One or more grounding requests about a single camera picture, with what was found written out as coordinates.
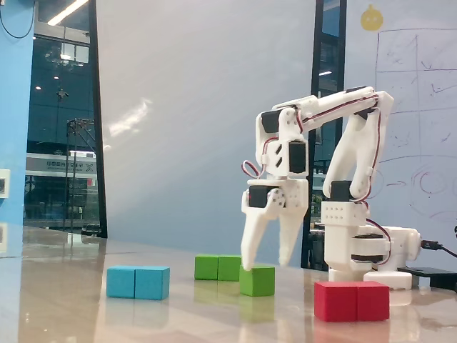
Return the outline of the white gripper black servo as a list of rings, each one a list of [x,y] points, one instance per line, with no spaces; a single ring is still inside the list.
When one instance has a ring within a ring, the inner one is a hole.
[[[241,239],[241,263],[250,271],[270,221],[279,216],[279,264],[286,266],[293,253],[308,208],[308,181],[288,177],[253,179],[243,193],[241,211],[246,221]]]

